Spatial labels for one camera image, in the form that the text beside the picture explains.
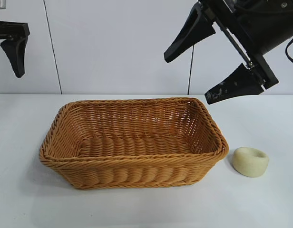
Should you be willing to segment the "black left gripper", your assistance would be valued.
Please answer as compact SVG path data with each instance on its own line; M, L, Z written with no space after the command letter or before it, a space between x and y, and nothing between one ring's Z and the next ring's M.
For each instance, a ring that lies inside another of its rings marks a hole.
M0 46L8 57L17 78L21 78L25 74L26 38L29 35L27 23L0 21L0 39L7 39L1 42Z

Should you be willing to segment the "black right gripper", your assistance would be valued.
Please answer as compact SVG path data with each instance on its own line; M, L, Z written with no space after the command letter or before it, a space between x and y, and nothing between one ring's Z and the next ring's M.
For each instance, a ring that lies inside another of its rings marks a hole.
M194 4L173 43L164 52L172 62L187 49L215 34L216 23L246 64L205 93L206 102L259 95L278 84L264 55L293 39L293 0L201 0Z

